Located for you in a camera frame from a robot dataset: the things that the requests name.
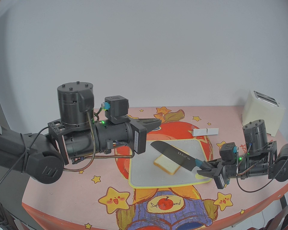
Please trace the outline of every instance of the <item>label sticker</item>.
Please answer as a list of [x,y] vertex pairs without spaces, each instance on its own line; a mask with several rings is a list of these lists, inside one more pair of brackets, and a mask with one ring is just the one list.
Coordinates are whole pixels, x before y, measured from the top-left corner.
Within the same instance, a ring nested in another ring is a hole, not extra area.
[[134,150],[138,152],[139,133],[135,131]]
[[225,183],[224,183],[224,180],[223,180],[222,174],[220,174],[219,178],[220,178],[220,180],[221,180],[221,184],[222,184],[222,186],[224,187]]

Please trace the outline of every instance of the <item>white wall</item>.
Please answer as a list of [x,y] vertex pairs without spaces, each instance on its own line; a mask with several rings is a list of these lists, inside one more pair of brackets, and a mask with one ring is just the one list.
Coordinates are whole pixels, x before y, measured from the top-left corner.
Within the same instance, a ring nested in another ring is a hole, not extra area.
[[252,88],[288,108],[287,41],[287,1],[18,1],[0,18],[0,103],[21,132],[58,119],[57,86],[78,80],[95,107],[243,105]]

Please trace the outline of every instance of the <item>white block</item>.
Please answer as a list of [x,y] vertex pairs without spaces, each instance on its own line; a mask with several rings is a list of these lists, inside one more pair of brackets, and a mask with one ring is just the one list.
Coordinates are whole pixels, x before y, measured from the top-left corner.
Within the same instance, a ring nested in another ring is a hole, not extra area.
[[263,119],[266,132],[274,137],[278,131],[285,107],[274,98],[262,93],[250,90],[247,101],[242,112],[242,125],[250,121]]
[[219,132],[219,128],[207,129],[207,135],[217,135],[218,132]]
[[207,129],[193,129],[192,135],[194,137],[205,136],[207,135]]

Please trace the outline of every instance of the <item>cartoon star face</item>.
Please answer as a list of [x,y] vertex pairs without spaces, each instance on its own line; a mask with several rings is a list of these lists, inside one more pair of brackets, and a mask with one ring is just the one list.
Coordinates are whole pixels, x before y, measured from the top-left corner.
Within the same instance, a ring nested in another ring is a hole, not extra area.
[[116,189],[109,187],[105,196],[101,197],[98,202],[106,205],[107,213],[112,214],[118,208],[129,209],[127,199],[129,192],[118,192]]
[[165,106],[161,108],[156,108],[156,110],[157,110],[157,113],[163,113],[164,115],[172,111],[172,110],[167,109]]
[[233,206],[231,201],[232,194],[224,195],[221,192],[218,192],[217,196],[218,198],[214,201],[214,204],[219,205],[221,211],[224,211],[226,207]]
[[114,204],[118,205],[119,201],[123,201],[123,200],[125,200],[125,197],[121,197],[121,196],[112,197],[106,202],[106,204],[114,203]]

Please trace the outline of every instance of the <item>black cable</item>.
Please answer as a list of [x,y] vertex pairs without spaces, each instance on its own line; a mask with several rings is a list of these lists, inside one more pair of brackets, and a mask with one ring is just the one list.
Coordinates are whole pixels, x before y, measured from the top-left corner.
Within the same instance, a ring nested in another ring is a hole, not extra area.
[[93,131],[93,128],[92,128],[92,124],[91,124],[91,119],[90,119],[89,112],[87,112],[87,117],[88,117],[88,122],[89,122],[89,126],[90,126],[90,132],[91,132],[91,136],[92,136],[92,141],[93,141],[93,156],[92,156],[90,162],[89,162],[86,166],[84,166],[84,167],[82,167],[82,168],[79,168],[79,169],[64,168],[63,171],[67,171],[67,172],[80,172],[80,171],[88,168],[88,167],[92,164],[92,162],[93,162],[93,160],[94,160],[94,158],[95,158],[95,154],[96,154],[96,143],[95,143],[95,136],[94,136],[94,131]]
[[18,164],[18,162],[26,155],[27,150],[29,150],[29,149],[32,147],[32,145],[34,144],[34,142],[36,141],[36,138],[40,135],[40,133],[41,133],[43,130],[47,129],[47,128],[48,128],[48,126],[45,127],[45,128],[43,128],[43,129],[41,129],[41,130],[37,133],[37,135],[35,136],[35,138],[34,138],[33,141],[31,142],[31,144],[29,145],[29,147],[27,147],[27,146],[26,146],[26,143],[23,142],[23,143],[24,143],[24,146],[25,146],[25,151],[24,151],[24,153],[17,159],[17,161],[12,165],[12,167],[5,173],[5,175],[4,175],[4,176],[2,177],[2,179],[0,180],[0,184],[4,181],[4,179],[8,176],[8,174],[13,170],[13,168]]
[[[95,156],[94,159],[109,159],[109,158],[126,158],[126,159],[130,159],[133,158],[135,156],[135,151],[130,147],[130,145],[127,142],[124,141],[120,141],[119,142],[121,145],[124,144],[125,146],[128,146],[131,151],[132,154],[131,155],[123,155],[123,156],[119,156],[119,155],[111,155],[111,156]],[[86,156],[85,159],[91,159],[91,156]]]
[[97,117],[97,120],[99,120],[99,116],[98,116],[98,115],[99,115],[99,113],[102,111],[102,109],[103,109],[103,108],[102,108],[102,106],[101,106],[97,113],[94,112],[94,116]]
[[99,114],[102,111],[102,106],[100,107],[100,109],[98,110],[98,112],[96,114]]
[[279,171],[277,172],[277,174],[271,179],[271,181],[269,181],[266,185],[264,185],[263,187],[257,189],[257,190],[254,190],[254,191],[247,191],[245,189],[243,189],[240,184],[239,184],[239,181],[238,181],[238,176],[236,175],[236,180],[237,180],[237,184],[239,186],[239,188],[244,191],[244,192],[248,192],[248,193],[253,193],[253,192],[258,192],[259,190],[265,188],[267,185],[269,185],[277,176],[278,174],[281,172],[281,170],[284,168],[284,165],[288,162],[288,158],[286,159],[285,163],[282,165],[282,167],[279,169]]

